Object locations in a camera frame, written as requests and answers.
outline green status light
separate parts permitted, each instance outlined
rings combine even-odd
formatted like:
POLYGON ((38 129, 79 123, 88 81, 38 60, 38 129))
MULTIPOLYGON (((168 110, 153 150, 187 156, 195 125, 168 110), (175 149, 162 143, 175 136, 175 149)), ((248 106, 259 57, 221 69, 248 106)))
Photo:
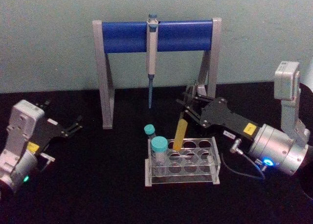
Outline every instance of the green status light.
POLYGON ((25 178, 24 178, 24 182, 27 182, 29 180, 29 176, 27 175, 25 178))

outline pipette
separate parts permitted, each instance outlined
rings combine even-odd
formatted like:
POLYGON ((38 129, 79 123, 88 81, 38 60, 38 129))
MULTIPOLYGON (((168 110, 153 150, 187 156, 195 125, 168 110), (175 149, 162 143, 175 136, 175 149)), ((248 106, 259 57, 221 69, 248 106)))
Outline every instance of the pipette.
POLYGON ((149 14, 147 20, 147 55, 146 55, 146 69, 149 78, 149 108, 152 105, 152 88, 153 78, 156 72, 157 59, 157 29, 158 21, 156 14, 149 14))

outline label sticker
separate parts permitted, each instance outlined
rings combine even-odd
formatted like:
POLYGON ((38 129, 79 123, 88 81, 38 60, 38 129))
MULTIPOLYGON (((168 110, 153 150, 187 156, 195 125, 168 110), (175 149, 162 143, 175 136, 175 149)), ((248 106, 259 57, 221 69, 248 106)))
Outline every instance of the label sticker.
POLYGON ((251 124, 251 123, 248 123, 248 124, 246 125, 245 129, 244 129, 244 133, 246 133, 246 134, 252 136, 253 133, 254 133, 254 131, 255 131, 255 129, 256 129, 256 125, 251 124))
POLYGON ((231 138, 231 139, 235 139, 235 138, 236 138, 235 135, 231 134, 230 132, 228 132, 228 131, 226 131, 226 130, 224 130, 223 134, 224 134, 225 136, 231 138))
POLYGON ((27 145, 27 149, 31 152, 31 153, 36 153, 36 151, 38 150, 39 146, 36 143, 33 142, 28 142, 27 145))
POLYGON ((58 124, 58 122, 56 122, 55 120, 52 120, 52 119, 48 119, 47 120, 49 123, 51 123, 51 124, 53 124, 53 125, 57 125, 58 124))

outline gray stand frame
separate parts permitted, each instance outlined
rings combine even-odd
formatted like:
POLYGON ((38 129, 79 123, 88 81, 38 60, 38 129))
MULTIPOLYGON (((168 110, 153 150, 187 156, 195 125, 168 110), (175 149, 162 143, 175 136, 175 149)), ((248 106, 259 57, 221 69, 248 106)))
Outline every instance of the gray stand frame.
MULTIPOLYGON (((213 18, 211 50, 204 51, 198 76, 198 94, 215 97, 219 53, 221 47, 222 19, 213 18)), ((98 72, 103 129, 113 128, 114 87, 109 57, 104 51, 102 21, 92 21, 96 66, 98 72)))

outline blue crossbar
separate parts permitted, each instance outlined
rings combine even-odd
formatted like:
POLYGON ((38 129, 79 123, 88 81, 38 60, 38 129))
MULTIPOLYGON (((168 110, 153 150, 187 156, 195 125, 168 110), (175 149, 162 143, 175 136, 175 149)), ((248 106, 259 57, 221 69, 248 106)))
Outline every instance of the blue crossbar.
MULTIPOLYGON (((106 53, 146 52, 146 22, 103 22, 106 53)), ((212 20, 162 21, 158 26, 157 50, 210 50, 212 20)))

